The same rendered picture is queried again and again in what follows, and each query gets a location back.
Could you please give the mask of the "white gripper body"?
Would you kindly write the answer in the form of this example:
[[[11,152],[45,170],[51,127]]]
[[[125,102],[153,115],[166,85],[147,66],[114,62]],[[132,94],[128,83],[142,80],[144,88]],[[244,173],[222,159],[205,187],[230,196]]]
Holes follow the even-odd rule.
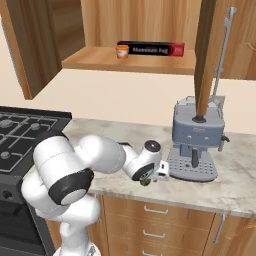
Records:
[[[169,176],[166,173],[155,172],[150,176],[150,179],[156,181],[168,181]]]

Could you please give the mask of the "black gas stove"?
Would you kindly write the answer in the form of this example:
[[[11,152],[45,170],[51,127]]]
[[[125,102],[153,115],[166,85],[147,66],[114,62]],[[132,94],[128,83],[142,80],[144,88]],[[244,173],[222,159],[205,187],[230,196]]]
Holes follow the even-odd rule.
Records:
[[[24,201],[21,184],[33,166],[32,141],[71,119],[69,112],[0,106],[0,256],[53,256],[47,224]]]

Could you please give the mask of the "blue-grey coffee machine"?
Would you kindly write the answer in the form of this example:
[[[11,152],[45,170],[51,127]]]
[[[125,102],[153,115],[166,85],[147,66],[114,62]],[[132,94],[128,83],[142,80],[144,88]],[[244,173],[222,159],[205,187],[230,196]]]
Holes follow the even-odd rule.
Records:
[[[209,148],[222,151],[229,138],[224,134],[224,96],[211,96],[204,123],[196,116],[194,96],[178,101],[174,107],[172,141],[168,156],[169,175],[185,181],[211,182],[218,176]]]

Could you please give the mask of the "black red foil box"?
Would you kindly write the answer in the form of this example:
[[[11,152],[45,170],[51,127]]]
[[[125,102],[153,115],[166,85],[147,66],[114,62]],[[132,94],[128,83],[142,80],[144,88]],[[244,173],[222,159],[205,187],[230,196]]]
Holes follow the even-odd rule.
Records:
[[[127,45],[130,55],[148,56],[184,56],[184,43],[146,42],[146,41],[119,41],[117,45]]]

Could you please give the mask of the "wooden wall cabinet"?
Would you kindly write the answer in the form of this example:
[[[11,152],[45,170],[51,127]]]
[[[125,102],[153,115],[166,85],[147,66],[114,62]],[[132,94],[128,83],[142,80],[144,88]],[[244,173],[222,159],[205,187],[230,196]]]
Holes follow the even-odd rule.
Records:
[[[202,0],[49,0],[66,69],[191,75]],[[120,41],[183,43],[182,57],[116,56]]]

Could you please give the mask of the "wooden drawer front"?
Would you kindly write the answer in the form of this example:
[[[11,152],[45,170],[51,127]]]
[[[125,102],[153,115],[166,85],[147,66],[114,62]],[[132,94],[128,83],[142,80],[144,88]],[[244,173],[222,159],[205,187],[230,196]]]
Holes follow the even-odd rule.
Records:
[[[104,197],[105,211],[107,213],[120,214],[125,216],[149,217],[155,219],[164,219],[170,222],[190,223],[195,227],[207,226],[213,219],[214,214],[205,211],[168,206],[158,203],[149,203],[125,198]],[[168,214],[155,214],[144,211],[144,205],[150,209],[164,211],[169,209]]]
[[[162,253],[164,256],[202,256],[202,252],[113,235],[108,236],[108,244],[110,256],[143,256],[142,249],[151,253]]]
[[[108,233],[118,237],[141,239],[174,247],[188,248],[201,251],[204,247],[208,232],[202,229],[182,227],[167,223],[156,222],[146,219],[120,216],[115,214],[106,215]],[[148,233],[166,234],[164,239],[144,236],[142,230]]]

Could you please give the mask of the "orange jam jar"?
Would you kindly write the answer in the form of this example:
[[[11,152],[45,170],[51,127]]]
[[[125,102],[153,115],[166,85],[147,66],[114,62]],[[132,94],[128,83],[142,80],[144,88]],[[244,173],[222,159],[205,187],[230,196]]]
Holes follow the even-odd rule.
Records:
[[[116,55],[118,59],[126,59],[129,54],[128,45],[117,45],[116,46]]]

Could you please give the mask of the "wooden wall cabinet door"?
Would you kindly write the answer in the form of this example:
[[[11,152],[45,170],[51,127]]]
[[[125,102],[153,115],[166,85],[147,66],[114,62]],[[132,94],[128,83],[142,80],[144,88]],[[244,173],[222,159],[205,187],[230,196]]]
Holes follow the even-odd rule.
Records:
[[[256,81],[256,0],[217,0],[216,7],[214,24],[219,31],[214,67],[218,65],[224,41],[227,8],[235,7],[221,77]]]

